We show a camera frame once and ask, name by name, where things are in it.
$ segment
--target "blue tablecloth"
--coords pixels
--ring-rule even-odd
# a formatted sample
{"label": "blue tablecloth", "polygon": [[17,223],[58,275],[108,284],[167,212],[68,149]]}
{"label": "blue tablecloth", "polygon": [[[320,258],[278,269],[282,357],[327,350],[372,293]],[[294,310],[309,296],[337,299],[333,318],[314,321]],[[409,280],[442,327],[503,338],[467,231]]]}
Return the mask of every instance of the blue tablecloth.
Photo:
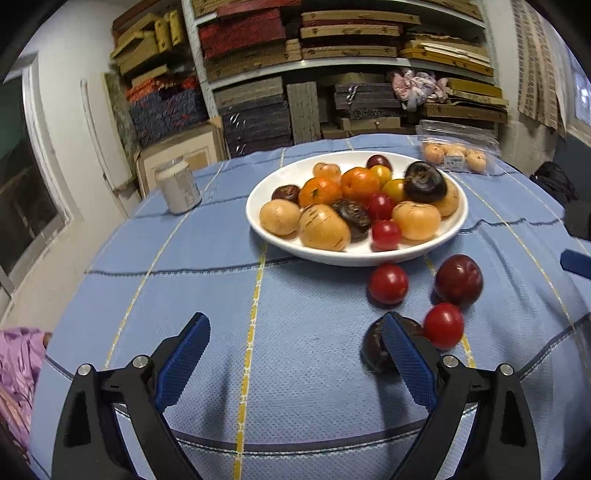
{"label": "blue tablecloth", "polygon": [[[153,193],[112,234],[41,372],[31,432],[40,478],[51,471],[72,372],[86,362],[117,368],[150,354],[195,312],[209,316],[211,341],[165,417],[204,479],[389,477],[427,412],[402,382],[375,377],[360,363],[363,334],[384,312],[365,297],[371,269],[315,264],[267,247],[244,215],[252,188],[282,165],[350,148],[420,156],[416,137],[375,134],[236,158],[196,173],[197,209],[173,216]],[[550,479],[591,425],[582,362],[591,282],[558,263],[565,248],[591,248],[569,237],[562,207],[509,165],[498,161],[491,176],[456,178],[469,199],[468,219],[453,240],[402,264],[410,291],[398,311],[421,321],[433,268],[455,253],[476,260],[485,287],[465,311],[465,341],[453,353],[467,365],[509,362],[518,370]],[[473,415],[466,410],[440,478],[453,473]],[[153,478],[129,418],[117,416],[138,473]]]}

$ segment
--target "white plate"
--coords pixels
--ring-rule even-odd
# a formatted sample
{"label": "white plate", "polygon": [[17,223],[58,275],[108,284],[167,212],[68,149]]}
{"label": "white plate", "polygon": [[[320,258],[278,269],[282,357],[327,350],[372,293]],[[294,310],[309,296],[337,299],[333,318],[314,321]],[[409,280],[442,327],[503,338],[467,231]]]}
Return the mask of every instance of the white plate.
{"label": "white plate", "polygon": [[271,195],[277,187],[287,184],[303,187],[304,183],[313,177],[312,168],[318,162],[336,163],[344,173],[353,167],[364,167],[368,158],[375,154],[383,155],[390,161],[392,164],[392,178],[394,179],[403,178],[406,168],[412,162],[417,161],[416,158],[398,155],[396,153],[355,150],[317,155],[316,157],[306,158],[287,165],[264,178],[248,196],[248,200],[246,201],[246,217],[253,230],[270,244],[286,250],[296,257],[344,267],[367,267],[370,265],[381,265],[384,262],[403,262],[411,258],[420,257],[450,240],[466,220],[468,215],[468,199],[462,188],[445,172],[441,173],[452,181],[460,193],[460,205],[453,215],[441,222],[434,238],[427,242],[419,243],[404,240],[398,247],[398,250],[373,252],[370,249],[369,238],[366,238],[363,241],[351,243],[344,252],[330,252],[328,250],[304,247],[299,238],[286,240],[261,228],[259,211],[266,202],[271,200]]}

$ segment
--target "metal screw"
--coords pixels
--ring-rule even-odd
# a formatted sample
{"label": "metal screw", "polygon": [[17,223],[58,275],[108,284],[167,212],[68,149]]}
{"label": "metal screw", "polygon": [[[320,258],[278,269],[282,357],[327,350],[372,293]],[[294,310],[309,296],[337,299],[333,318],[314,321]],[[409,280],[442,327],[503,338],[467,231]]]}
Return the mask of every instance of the metal screw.
{"label": "metal screw", "polygon": [[500,370],[501,370],[501,373],[507,377],[510,377],[511,375],[513,375],[513,372],[514,372],[513,367],[508,364],[502,364]]}
{"label": "metal screw", "polygon": [[460,364],[460,361],[454,357],[453,355],[446,355],[443,357],[443,365],[449,368],[457,367]]}
{"label": "metal screw", "polygon": [[131,364],[135,367],[135,368],[143,368],[146,365],[148,365],[148,361],[150,359],[145,356],[145,355],[139,355],[137,357],[134,358],[134,360],[131,362]]}
{"label": "metal screw", "polygon": [[78,367],[78,375],[88,375],[90,373],[90,365],[84,364]]}

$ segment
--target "box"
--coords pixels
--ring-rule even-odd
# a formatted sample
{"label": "box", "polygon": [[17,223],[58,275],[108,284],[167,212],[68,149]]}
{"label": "box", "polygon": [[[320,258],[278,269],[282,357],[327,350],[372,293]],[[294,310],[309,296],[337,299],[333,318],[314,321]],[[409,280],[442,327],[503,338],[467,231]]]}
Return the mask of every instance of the box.
{"label": "box", "polygon": [[142,197],[157,186],[156,168],[170,160],[183,157],[191,170],[227,160],[228,152],[217,123],[219,119],[209,121],[142,150],[135,163]]}

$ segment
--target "window frame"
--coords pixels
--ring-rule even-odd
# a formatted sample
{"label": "window frame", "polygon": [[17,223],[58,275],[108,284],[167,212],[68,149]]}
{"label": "window frame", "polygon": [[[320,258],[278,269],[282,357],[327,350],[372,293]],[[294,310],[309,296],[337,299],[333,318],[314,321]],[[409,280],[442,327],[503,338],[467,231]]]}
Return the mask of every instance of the window frame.
{"label": "window frame", "polygon": [[33,239],[8,275],[0,267],[0,286],[9,297],[12,297],[14,291],[23,282],[36,260],[42,256],[43,251],[73,217],[51,168],[50,159],[54,154],[41,105],[37,54],[18,59],[3,83],[18,77],[22,79],[22,102],[29,142],[41,177],[56,207],[57,214],[43,231]]}

